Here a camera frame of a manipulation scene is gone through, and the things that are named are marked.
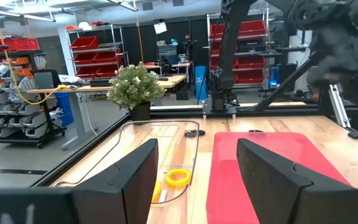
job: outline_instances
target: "blue barrel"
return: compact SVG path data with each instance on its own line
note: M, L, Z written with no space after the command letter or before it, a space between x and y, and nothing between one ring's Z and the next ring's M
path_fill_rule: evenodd
M196 66L196 97L198 100L206 99L205 66Z
M63 115L60 116L63 127L68 126L74 122L73 113L71 112L70 100L68 93L54 93L57 100L57 107L63 109Z

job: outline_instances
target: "black cable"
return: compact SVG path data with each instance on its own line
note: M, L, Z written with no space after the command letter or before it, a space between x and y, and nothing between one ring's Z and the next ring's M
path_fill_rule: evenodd
M216 38L216 33L218 32L218 27L219 27L219 24L221 23L221 20L222 20L222 13L220 14L219 16L219 19L218 19L218 22L216 23L216 28L215 28L215 33L214 33L214 38L212 39L212 42L211 42L211 48L209 49L209 58L211 58L211 55L212 55L212 45L215 43L215 38ZM203 85L204 85L204 80L206 79L206 72L204 73L204 77L203 77L203 80L201 81L201 87L200 87L200 90L198 92L198 99L197 99L197 105L198 103L200 103L200 97L201 97L201 91L203 90Z

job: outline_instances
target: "ceiling light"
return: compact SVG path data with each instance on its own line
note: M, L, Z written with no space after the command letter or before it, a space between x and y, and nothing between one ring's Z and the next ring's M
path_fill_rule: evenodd
M121 2L120 5L121 5L122 7L124 7L124 8L127 8L127 9L129 9L129 10L132 10L132 11L134 11L134 12L137 12L137 11L138 11L137 8L135 8L134 6L131 6L130 4L128 4L128 3L126 3L126 2Z
M130 4L128 4L128 3L126 3L126 2L124 2L124 1L122 1L122 0L107 0L107 1L112 2L112 3L119 4L120 6L122 6L122 7L124 7L124 8L127 8L127 9L129 9L129 10L132 10L132 11L134 11L134 12L137 12L137 11L138 11L137 8L135 8L134 6L131 6Z
M31 16L31 15L23 15L23 16L27 19L35 19L35 20L47 21L47 22L56 22L55 19L49 19L49 18L40 17L40 16Z
M21 16L18 13L11 13L11 12L6 12L6 11L0 11L0 14L6 15L6 16L17 16L17 17Z

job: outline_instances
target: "white paper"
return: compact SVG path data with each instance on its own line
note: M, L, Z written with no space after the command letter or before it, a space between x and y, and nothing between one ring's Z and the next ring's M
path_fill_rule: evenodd
M160 22L159 24L154 24L154 29L156 34L161 34L167 31L167 25L164 22Z

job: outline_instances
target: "yellow cable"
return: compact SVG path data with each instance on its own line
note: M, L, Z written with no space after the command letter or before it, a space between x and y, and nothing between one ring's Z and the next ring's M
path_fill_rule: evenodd
M142 63L144 63L144 60L143 60L142 36L141 36L141 34L140 34L139 18L137 17L137 11L136 11L136 24L137 24L137 33L139 34L140 54L141 54L141 56L142 56Z
M1 42L3 45L5 45L5 41L4 41L4 37L2 36L2 31L1 31L1 28L0 28L0 37L1 37ZM9 59L8 55L7 55L7 50L5 49L4 50L4 53L5 53L5 57L6 57L6 61L7 61L7 64L9 66L9 71L11 72L11 77L13 78L13 82L15 83L15 89L16 89L16 92L19 94L20 98L22 98L26 103L30 104L30 105L39 105L41 103L43 103L45 100L47 100L53 93L55 93L57 90L60 90L64 87L58 87L56 89L54 89L52 92L50 92L46 97L45 99L41 100L40 102L36 102L36 103L33 103L31 101L28 101L27 99L24 98L24 96L22 95L22 93L20 92L19 90L19 87L17 86L17 82L16 82L16 75L15 73L13 72L13 68L12 68L12 65L11 65L11 60Z

